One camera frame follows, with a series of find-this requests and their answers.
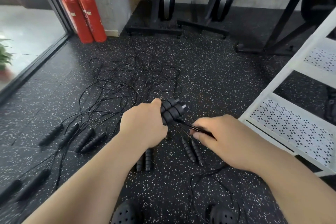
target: black gym floor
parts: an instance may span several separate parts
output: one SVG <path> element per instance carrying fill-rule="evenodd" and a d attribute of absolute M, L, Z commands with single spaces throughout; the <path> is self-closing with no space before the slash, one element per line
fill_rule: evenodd
<path fill-rule="evenodd" d="M 204 7 L 196 6 L 198 12 Z M 186 120 L 225 113 L 239 117 L 289 57 L 251 56 L 237 54 L 234 44 L 262 45 L 281 15 L 280 10 L 232 7 L 221 26 L 231 36 L 184 27 L 180 39 L 155 35 L 108 38 L 104 43 L 83 45 L 72 37 L 36 74 L 31 77 L 2 107 L 0 107 L 0 186 L 6 185 L 55 150 L 56 144 L 40 150 L 38 141 L 51 124 L 78 111 L 78 98 L 92 82 L 88 65 L 91 57 L 110 60 L 130 55 L 134 50 L 158 55 L 170 60 L 181 70 L 181 99 L 188 104 Z M 142 1 L 129 25 L 144 26 L 150 14 L 150 3 Z M 175 27 L 176 18 L 195 19 L 189 5 L 177 4 L 174 20 L 163 27 Z M 295 13 L 284 34 L 303 22 Z M 292 44 L 300 47 L 310 32 Z M 299 74 L 291 75 L 276 91 L 322 117 L 326 99 L 325 85 Z M 201 146 L 208 168 L 221 166 L 220 159 Z M 145 223 L 204 223 L 189 206 L 188 182 L 191 175 L 203 172 L 192 164 L 183 152 L 180 138 L 173 134 L 155 148 L 155 166 L 151 173 L 131 172 L 120 194 L 119 203 L 134 199 L 142 205 Z M 74 174 L 91 155 L 77 156 L 69 151 L 61 183 Z M 46 184 L 30 201 L 22 216 L 36 209 L 51 194 L 57 168 Z M 240 223 L 286 223 L 267 185 L 253 173 L 228 168 L 217 175 L 233 193 L 241 207 Z M 204 179 L 195 189 L 197 209 L 204 214 L 209 204 L 228 202 L 229 195 L 212 179 Z M 22 212 L 23 205 L 1 206 L 0 222 L 9 223 Z"/>

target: forearm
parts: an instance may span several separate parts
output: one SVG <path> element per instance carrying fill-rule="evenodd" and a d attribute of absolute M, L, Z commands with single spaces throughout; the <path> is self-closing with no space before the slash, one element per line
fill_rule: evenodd
<path fill-rule="evenodd" d="M 116 135 L 24 222 L 107 224 L 121 188 L 145 149 Z"/>
<path fill-rule="evenodd" d="M 288 223 L 336 223 L 336 192 L 292 155 L 265 147 L 251 171 L 268 184 Z"/>

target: person's right arm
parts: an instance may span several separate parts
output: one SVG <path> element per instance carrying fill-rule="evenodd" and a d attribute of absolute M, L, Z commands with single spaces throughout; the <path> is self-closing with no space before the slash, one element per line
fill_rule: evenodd
<path fill-rule="evenodd" d="M 200 118 L 194 125 L 214 135 L 217 140 L 191 130 L 224 162 L 254 172 L 268 184 L 289 224 L 336 223 L 336 192 L 294 156 L 229 115 Z"/>

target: potted plant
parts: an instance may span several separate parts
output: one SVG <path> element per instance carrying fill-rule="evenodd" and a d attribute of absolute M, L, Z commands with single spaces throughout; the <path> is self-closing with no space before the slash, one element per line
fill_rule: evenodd
<path fill-rule="evenodd" d="M 8 82 L 12 79 L 12 72 L 6 64 L 11 64 L 12 55 L 6 52 L 6 47 L 2 45 L 1 41 L 4 40 L 7 39 L 0 38 L 0 81 Z"/>

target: exercise machine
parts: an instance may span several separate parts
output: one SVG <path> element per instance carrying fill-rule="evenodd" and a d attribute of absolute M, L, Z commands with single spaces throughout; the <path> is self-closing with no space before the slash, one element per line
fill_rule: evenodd
<path fill-rule="evenodd" d="M 228 14 L 233 0 L 209 0 L 203 17 L 199 22 L 190 22 L 185 20 L 177 20 L 178 27 L 182 25 L 198 28 L 223 35 L 223 38 L 229 35 L 227 30 L 209 26 L 211 21 L 221 22 Z"/>
<path fill-rule="evenodd" d="M 175 0 L 153 0 L 152 11 L 150 14 L 150 22 L 148 27 L 129 27 L 125 26 L 125 30 L 128 34 L 133 32 L 147 33 L 147 34 L 170 34 L 170 35 L 182 35 L 180 29 L 165 29 L 160 28 L 159 21 L 169 21 L 174 12 Z"/>
<path fill-rule="evenodd" d="M 268 38 L 266 44 L 262 48 L 246 48 L 243 44 L 236 45 L 236 52 L 248 54 L 263 54 L 263 55 L 280 55 L 293 56 L 293 46 L 284 51 L 278 51 L 279 48 L 288 44 L 292 39 L 307 31 L 311 27 L 319 26 L 322 21 L 330 14 L 336 5 L 336 0 L 302 0 L 301 14 L 305 22 L 289 33 L 287 36 L 277 42 L 278 37 L 283 31 L 286 23 L 292 15 L 294 9 L 300 0 L 290 0 L 287 7 L 283 11 L 281 18 L 276 24 L 273 32 Z"/>

